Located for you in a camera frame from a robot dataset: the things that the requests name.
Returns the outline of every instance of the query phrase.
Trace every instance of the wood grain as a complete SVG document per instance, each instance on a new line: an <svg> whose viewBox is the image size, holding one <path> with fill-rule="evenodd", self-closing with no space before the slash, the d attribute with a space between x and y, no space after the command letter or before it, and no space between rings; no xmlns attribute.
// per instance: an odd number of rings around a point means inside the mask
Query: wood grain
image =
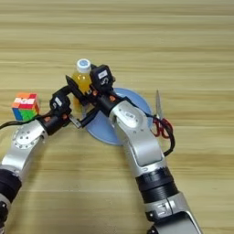
<svg viewBox="0 0 234 234"><path fill-rule="evenodd" d="M205 234L232 234L233 14L232 0L0 0L0 122L14 118L18 91L37 92L46 112L77 59L109 64L115 87L153 110L161 91L176 183ZM2 156L14 129L0 132ZM143 234L150 225L122 148L69 126L36 159L7 233Z"/></svg>

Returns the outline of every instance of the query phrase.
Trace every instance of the scissor blade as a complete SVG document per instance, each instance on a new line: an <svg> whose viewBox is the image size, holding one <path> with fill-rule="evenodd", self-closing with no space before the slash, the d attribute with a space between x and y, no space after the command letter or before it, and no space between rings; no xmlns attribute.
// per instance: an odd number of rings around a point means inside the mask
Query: scissor blade
<svg viewBox="0 0 234 234"><path fill-rule="evenodd" d="M156 92L156 114L160 120L164 119L159 91Z"/></svg>

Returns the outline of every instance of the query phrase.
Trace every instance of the rubik's cube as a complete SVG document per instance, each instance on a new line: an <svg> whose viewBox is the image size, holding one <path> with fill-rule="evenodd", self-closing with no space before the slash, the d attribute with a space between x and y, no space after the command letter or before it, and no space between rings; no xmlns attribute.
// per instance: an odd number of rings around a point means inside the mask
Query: rubik's cube
<svg viewBox="0 0 234 234"><path fill-rule="evenodd" d="M39 102L35 93L18 93L12 104L13 113L18 121L29 121L39 114Z"/></svg>

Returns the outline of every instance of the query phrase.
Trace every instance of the blue plate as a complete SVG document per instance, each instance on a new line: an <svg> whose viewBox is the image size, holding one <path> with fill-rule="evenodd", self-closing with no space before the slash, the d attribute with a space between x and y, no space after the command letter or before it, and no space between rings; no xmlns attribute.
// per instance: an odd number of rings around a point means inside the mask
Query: blue plate
<svg viewBox="0 0 234 234"><path fill-rule="evenodd" d="M127 96L135 105L137 105L144 112L150 114L152 113L146 100L138 93L121 88L115 88L114 91L122 97ZM151 128L153 124L152 119L149 118L148 124ZM94 120L87 125L86 130L93 137L102 142L105 142L107 144L122 145L117 135L115 134L114 129L112 128L109 122L109 119L102 112L98 112Z"/></svg>

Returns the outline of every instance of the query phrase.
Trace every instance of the red scissor handle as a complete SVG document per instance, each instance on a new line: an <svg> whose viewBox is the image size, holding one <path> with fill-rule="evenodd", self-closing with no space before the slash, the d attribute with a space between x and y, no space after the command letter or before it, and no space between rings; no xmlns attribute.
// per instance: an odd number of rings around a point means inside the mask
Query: red scissor handle
<svg viewBox="0 0 234 234"><path fill-rule="evenodd" d="M173 132L173 126L167 119L163 119L162 122L164 122L168 126L171 132ZM159 121L154 120L154 124L156 126L156 133L154 134L154 136L158 137L162 135L165 139L170 138L169 135L166 133L165 128L160 124Z"/></svg>

